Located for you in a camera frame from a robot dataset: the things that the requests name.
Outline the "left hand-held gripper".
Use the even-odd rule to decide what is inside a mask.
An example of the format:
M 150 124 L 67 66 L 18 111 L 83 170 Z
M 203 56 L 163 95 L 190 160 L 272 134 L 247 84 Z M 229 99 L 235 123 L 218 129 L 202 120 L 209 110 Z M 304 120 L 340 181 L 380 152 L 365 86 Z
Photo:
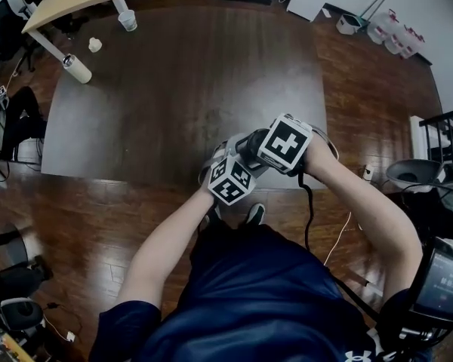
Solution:
M 247 167 L 239 154 L 247 141 L 247 133 L 238 133 L 223 141 L 215 149 L 207 170 L 209 192 L 227 206 L 250 195 L 257 185 L 256 179 L 270 168 L 264 164 Z

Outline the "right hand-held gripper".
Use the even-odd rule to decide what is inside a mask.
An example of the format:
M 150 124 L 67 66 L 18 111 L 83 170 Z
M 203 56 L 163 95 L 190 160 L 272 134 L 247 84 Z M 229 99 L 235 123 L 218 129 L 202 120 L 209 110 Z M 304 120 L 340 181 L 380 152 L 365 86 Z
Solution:
M 287 176 L 297 176 L 304 153 L 313 138 L 313 128 L 290 114 L 282 113 L 270 126 L 257 150 L 258 160 Z

